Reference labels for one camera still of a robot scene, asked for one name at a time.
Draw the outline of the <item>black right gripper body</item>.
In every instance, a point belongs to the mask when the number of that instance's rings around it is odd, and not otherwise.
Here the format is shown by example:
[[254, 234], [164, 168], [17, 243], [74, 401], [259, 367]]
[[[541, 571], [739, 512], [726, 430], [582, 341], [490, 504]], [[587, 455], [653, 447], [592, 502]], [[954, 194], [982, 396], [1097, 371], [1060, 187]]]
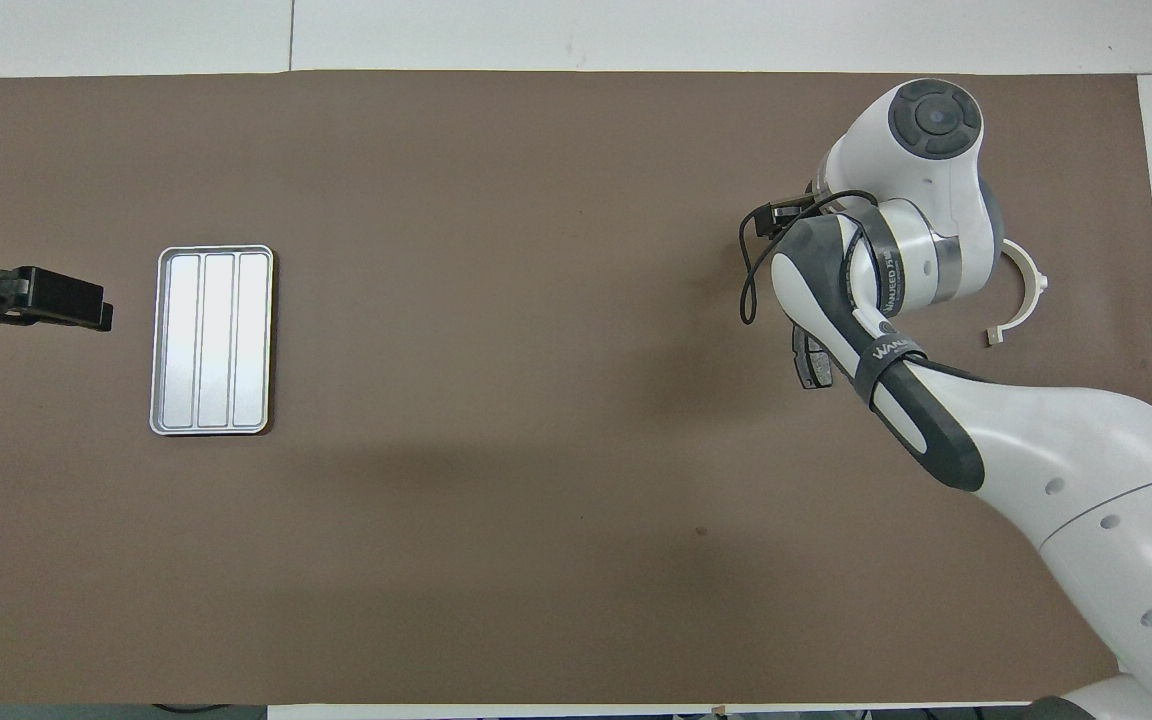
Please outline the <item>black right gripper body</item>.
[[774, 202], [774, 236], [787, 232], [791, 225], [823, 213], [823, 196], [799, 195], [791, 199]]

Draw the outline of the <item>silver metal tray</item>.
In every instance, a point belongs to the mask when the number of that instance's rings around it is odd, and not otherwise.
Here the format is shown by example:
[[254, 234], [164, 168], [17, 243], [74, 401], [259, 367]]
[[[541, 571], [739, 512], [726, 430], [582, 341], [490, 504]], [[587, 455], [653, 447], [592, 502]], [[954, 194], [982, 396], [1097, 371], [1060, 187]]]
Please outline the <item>silver metal tray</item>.
[[169, 247], [157, 258], [147, 427], [157, 435], [270, 429], [276, 255], [262, 243]]

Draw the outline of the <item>rectangular grey brake pad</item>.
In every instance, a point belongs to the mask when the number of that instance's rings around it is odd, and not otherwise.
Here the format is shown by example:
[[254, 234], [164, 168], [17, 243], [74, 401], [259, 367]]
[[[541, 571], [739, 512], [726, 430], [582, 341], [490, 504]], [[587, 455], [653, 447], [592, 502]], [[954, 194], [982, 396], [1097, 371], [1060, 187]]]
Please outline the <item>rectangular grey brake pad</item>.
[[832, 361], [826, 347], [810, 336], [799, 325], [794, 325], [794, 332], [791, 332], [791, 353], [794, 353], [794, 366], [801, 387], [823, 389], [832, 386]]

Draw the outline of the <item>brown table mat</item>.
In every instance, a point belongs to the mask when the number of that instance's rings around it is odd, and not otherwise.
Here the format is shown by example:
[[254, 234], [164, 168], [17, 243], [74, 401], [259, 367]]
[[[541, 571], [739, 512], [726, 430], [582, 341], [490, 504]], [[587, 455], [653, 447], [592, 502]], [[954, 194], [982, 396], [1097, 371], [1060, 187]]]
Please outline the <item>brown table mat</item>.
[[[1026, 538], [801, 389], [742, 215], [895, 76], [0, 79], [0, 705], [1021, 702], [1116, 670]], [[147, 427], [157, 258], [276, 255], [271, 424]]]

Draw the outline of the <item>white semicircular plastic bracket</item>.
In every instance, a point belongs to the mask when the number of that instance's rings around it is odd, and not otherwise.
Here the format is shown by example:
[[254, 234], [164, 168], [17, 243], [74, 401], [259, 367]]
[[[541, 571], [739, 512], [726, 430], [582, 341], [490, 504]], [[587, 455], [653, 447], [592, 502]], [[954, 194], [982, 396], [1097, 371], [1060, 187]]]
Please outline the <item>white semicircular plastic bracket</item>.
[[986, 328], [987, 347], [1001, 344], [1020, 325], [1028, 323], [1032, 318], [1032, 314], [1034, 314], [1039, 302], [1041, 302], [1043, 293], [1049, 287], [1048, 276], [1043, 273], [1043, 270], [1038, 268], [1033, 256], [1024, 247], [1021, 247], [1020, 243], [1005, 238], [1005, 242], [1002, 242], [1002, 256], [1018, 270], [1021, 282], [1023, 282], [1023, 296], [1021, 296], [1018, 309], [1016, 309], [1009, 320], [996, 325], [988, 325]]

